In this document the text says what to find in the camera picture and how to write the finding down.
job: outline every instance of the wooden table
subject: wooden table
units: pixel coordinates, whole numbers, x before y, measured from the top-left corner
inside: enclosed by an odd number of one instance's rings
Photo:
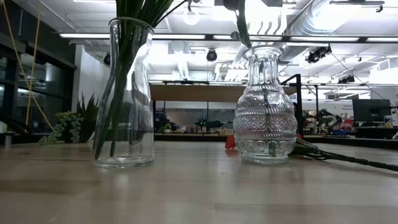
[[[319,144],[398,164],[398,153]],[[98,169],[89,144],[0,149],[0,223],[397,223],[398,174],[345,162],[242,164],[222,143],[156,142],[150,167]]]

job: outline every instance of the electronic equipment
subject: electronic equipment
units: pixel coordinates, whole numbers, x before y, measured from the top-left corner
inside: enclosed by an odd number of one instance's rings
[[[384,122],[384,117],[391,115],[389,100],[353,100],[355,122]]]

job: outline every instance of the vase neck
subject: vase neck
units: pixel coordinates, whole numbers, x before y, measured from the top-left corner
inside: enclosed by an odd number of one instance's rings
[[[280,84],[278,80],[278,59],[273,55],[249,61],[249,85],[263,84]]]
[[[282,50],[273,46],[258,46],[248,49],[244,58],[249,61],[248,85],[280,85],[278,57]]]

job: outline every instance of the clear glass vase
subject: clear glass vase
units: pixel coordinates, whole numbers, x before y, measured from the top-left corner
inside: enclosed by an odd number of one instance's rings
[[[294,106],[278,79],[282,49],[257,46],[247,49],[249,83],[238,101],[234,137],[244,162],[281,164],[295,147],[297,121]]]
[[[145,166],[154,160],[154,122],[147,78],[153,28],[123,17],[109,22],[111,73],[100,99],[94,163],[104,168]]]

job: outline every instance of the textured glass vase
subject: textured glass vase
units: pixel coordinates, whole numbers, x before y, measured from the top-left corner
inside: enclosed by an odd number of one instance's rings
[[[244,162],[281,164],[295,146],[297,121],[294,106],[278,79],[282,49],[257,46],[248,49],[249,83],[238,101],[234,137]]]
[[[104,168],[145,166],[154,160],[154,122],[147,78],[153,28],[132,18],[115,18],[111,73],[100,99],[94,163]]]

